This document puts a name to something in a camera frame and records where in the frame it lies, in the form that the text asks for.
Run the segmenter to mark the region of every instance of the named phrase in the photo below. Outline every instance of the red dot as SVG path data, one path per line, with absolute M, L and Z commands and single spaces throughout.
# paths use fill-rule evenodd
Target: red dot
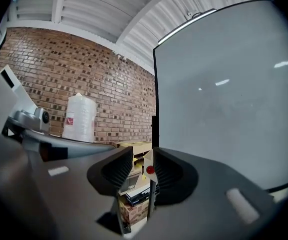
M 147 172 L 148 174 L 153 174 L 153 173 L 155 172 L 154 167 L 151 166 L 151 165 L 150 165 L 150 166 L 147 166 L 146 172 Z

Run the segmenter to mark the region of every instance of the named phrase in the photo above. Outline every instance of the white label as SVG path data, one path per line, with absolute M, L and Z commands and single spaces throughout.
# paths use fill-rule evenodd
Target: white label
M 259 212 L 240 193 L 238 188 L 228 190 L 226 196 L 245 224 L 251 224 L 260 217 Z
M 57 168 L 49 169 L 49 170 L 48 170 L 48 173 L 49 173 L 49 175 L 51 175 L 51 176 L 55 176 L 55 175 L 58 175 L 58 174 L 61 174 L 61 173 L 63 174 L 63 173 L 68 172 L 68 171 L 69 171 L 68 167 L 62 166 L 62 167 L 57 167 Z

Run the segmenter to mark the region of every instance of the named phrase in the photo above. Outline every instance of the brick wall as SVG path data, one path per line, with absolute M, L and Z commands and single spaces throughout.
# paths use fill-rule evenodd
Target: brick wall
M 51 134 L 61 136 L 68 98 L 81 93 L 97 103 L 97 142 L 151 141 L 154 77 L 108 48 L 58 31 L 15 27 L 0 51 L 0 69 L 7 64 L 50 113 Z

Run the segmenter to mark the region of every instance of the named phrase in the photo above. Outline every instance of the plastic wrapped package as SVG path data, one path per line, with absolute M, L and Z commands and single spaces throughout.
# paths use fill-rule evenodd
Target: plastic wrapped package
M 94 141 L 96 102 L 80 93 L 68 98 L 63 138 L 81 142 Z

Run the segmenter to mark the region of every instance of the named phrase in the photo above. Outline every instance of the ceiling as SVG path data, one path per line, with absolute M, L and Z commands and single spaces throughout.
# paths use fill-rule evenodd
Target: ceiling
M 8 27 L 40 27 L 104 45 L 153 74 L 157 41 L 197 12 L 250 0 L 17 0 Z

